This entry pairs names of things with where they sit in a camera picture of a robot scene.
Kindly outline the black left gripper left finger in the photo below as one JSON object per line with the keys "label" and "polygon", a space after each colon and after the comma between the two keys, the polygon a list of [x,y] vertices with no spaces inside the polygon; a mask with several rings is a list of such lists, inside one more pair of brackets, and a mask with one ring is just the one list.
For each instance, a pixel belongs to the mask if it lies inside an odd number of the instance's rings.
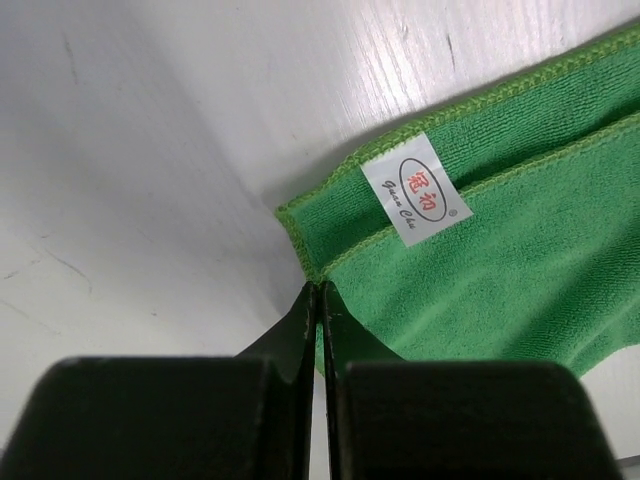
{"label": "black left gripper left finger", "polygon": [[314,285],[232,357],[77,357],[30,400],[34,479],[305,479]]}

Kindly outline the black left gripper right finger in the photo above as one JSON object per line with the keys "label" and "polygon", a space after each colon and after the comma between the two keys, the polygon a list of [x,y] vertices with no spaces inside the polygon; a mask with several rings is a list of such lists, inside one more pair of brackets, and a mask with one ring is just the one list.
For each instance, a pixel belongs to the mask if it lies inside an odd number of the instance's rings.
{"label": "black left gripper right finger", "polygon": [[586,391],[547,361],[401,359],[319,294],[335,479],[617,479]]}

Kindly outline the green microfiber towel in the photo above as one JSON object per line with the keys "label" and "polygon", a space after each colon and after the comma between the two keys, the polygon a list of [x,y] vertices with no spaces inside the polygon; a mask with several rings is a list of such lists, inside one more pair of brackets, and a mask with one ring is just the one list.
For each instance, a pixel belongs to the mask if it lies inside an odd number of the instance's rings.
{"label": "green microfiber towel", "polygon": [[639,342],[639,27],[360,147],[275,213],[309,280],[407,360]]}

